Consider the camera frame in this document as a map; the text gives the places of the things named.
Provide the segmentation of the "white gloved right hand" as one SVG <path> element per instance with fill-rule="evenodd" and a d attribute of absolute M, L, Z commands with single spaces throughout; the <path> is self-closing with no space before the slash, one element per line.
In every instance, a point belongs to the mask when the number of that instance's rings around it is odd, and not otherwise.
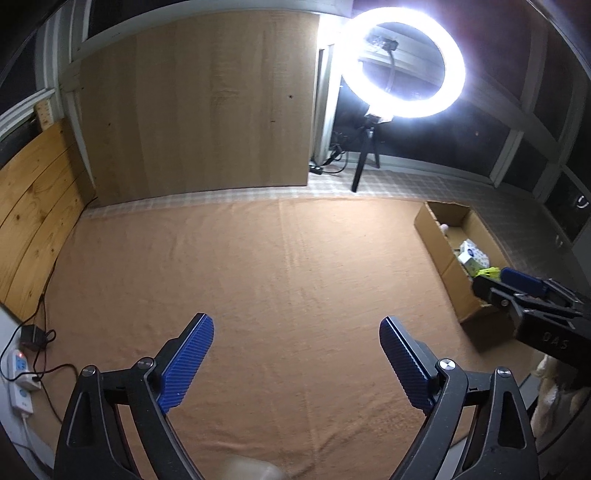
<path fill-rule="evenodd" d="M 530 421 L 539 455 L 550 450 L 590 401 L 590 374 L 545 355 L 533 375 L 540 380 Z"/>

